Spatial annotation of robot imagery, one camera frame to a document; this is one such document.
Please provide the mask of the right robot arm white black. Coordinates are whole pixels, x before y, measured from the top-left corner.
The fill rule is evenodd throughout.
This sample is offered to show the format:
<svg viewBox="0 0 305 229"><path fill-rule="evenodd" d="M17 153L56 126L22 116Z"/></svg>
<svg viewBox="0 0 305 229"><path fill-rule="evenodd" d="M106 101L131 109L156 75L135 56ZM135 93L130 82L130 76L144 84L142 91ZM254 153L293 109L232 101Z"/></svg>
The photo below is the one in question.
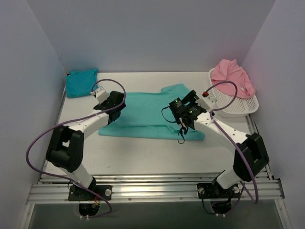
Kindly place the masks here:
<svg viewBox="0 0 305 229"><path fill-rule="evenodd" d="M249 135L214 118L212 108L216 101L208 92L199 97L192 90L183 99L174 99L168 107L184 134L189 129L202 132L234 155L232 168L222 172L211 186L213 194L222 197L232 185L252 181L270 160L263 138L258 133Z"/></svg>

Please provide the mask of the mint green t-shirt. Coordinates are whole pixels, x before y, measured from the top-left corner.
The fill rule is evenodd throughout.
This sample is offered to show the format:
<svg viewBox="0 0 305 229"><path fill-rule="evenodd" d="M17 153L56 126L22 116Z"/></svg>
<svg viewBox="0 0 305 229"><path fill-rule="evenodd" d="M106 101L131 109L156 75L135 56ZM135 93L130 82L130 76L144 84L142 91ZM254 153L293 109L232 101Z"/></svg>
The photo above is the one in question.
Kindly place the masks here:
<svg viewBox="0 0 305 229"><path fill-rule="evenodd" d="M183 98L190 92L184 84L174 84L158 93L128 92L126 107L120 117L110 125L99 129L98 134L114 137L183 140L180 127L170 123L174 117L169 109L162 111L169 102Z"/></svg>

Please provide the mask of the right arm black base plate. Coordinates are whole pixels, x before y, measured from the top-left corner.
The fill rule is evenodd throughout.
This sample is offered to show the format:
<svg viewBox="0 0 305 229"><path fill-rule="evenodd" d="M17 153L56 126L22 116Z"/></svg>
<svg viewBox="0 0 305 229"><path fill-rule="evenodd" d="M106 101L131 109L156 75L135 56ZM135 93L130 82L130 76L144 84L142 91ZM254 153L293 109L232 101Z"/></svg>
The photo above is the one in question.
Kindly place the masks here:
<svg viewBox="0 0 305 229"><path fill-rule="evenodd" d="M201 199L230 199L238 198L240 195L240 189L237 184L228 189L223 189L216 183L198 183L196 186L198 198Z"/></svg>

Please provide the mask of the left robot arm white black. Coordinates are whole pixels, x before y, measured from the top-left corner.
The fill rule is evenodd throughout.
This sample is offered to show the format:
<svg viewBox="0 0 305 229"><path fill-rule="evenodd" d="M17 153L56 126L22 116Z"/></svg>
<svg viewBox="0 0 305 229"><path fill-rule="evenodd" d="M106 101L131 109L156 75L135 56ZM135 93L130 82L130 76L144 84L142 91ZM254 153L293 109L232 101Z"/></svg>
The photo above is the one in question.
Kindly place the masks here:
<svg viewBox="0 0 305 229"><path fill-rule="evenodd" d="M124 93L112 91L107 98L103 95L101 98L88 118L56 127L46 153L48 162L60 168L80 186L79 195L85 200L95 197L96 187L92 185L93 176L82 164L84 141L100 128L118 119L121 110L126 107Z"/></svg>

